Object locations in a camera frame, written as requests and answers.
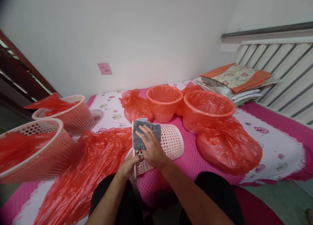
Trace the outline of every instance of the cleaning sponge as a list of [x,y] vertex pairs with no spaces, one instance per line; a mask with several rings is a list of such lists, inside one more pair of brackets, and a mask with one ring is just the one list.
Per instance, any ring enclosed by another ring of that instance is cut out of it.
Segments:
[[135,131],[138,131],[142,134],[143,131],[140,130],[139,126],[146,125],[146,127],[149,127],[155,134],[159,142],[161,142],[161,125],[160,124],[152,124],[151,122],[148,121],[148,119],[137,119],[134,122],[133,126],[133,147],[136,150],[146,150],[146,146],[144,145],[143,141],[141,138],[136,135]]

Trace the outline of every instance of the bed cover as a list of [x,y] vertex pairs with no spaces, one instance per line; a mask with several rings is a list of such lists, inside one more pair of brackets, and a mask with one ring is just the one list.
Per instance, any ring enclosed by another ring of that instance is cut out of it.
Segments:
[[[171,83],[170,86],[185,88],[190,81]],[[141,89],[146,98],[148,89]],[[96,120],[94,132],[111,127],[130,127],[118,98],[122,91],[92,96],[88,106]],[[196,135],[187,131],[182,118],[174,116],[168,124],[176,125],[184,140],[184,154],[174,162],[193,180],[202,171],[214,172],[232,185],[260,185],[278,180],[308,180],[313,178],[312,141],[313,130],[294,120],[270,111],[255,102],[237,108],[234,117],[263,148],[263,157],[258,166],[243,176],[233,176],[212,167],[196,148]],[[3,224],[33,224],[45,195],[54,181],[23,183],[1,208]],[[155,208],[174,193],[156,170],[138,176],[137,186],[147,206]],[[79,222],[84,224],[87,218]]]

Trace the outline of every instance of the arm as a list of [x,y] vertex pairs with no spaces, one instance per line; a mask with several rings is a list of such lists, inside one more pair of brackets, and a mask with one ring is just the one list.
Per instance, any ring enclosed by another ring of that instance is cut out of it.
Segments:
[[147,148],[142,151],[144,159],[157,168],[168,181],[191,223],[233,224],[215,202],[165,155],[154,132],[146,126],[139,126],[139,128],[144,134],[140,132],[136,132],[136,134]]
[[127,180],[134,172],[134,164],[142,159],[142,156],[132,157],[131,154],[125,159],[86,225],[115,224]]

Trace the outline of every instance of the perforated basket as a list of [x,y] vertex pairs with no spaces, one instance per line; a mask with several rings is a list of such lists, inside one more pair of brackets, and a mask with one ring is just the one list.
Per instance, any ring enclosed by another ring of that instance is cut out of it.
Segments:
[[184,96],[183,124],[195,134],[198,124],[206,126],[213,119],[224,119],[234,114],[236,106],[227,97],[212,91],[191,91]]
[[43,181],[57,178],[68,167],[69,159],[75,149],[75,142],[64,130],[59,119],[44,119],[26,123],[8,132],[24,135],[56,131],[54,137],[38,152],[0,173],[0,183],[19,183]]
[[[184,141],[179,129],[171,124],[160,124],[161,125],[161,147],[165,154],[171,159],[175,160],[181,157],[184,153]],[[133,148],[133,156],[142,155],[141,151]],[[153,167],[143,160],[134,167],[135,178]]]
[[183,93],[176,87],[161,85],[147,91],[149,108],[158,122],[169,122],[178,110]]
[[60,119],[64,124],[64,129],[71,135],[81,135],[84,130],[91,130],[95,126],[95,120],[84,102],[85,97],[83,95],[68,96],[62,98],[62,100],[69,103],[80,102],[66,111],[48,117],[43,116],[48,109],[38,109],[33,113],[32,118],[35,120],[46,118]]

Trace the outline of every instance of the person's right hand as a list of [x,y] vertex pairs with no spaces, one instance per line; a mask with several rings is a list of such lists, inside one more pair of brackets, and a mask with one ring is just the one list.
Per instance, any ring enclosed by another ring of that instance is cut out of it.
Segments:
[[141,138],[147,148],[147,150],[142,150],[144,159],[154,168],[162,168],[170,159],[165,155],[157,136],[145,125],[139,126],[139,128],[144,134],[138,131],[135,133]]

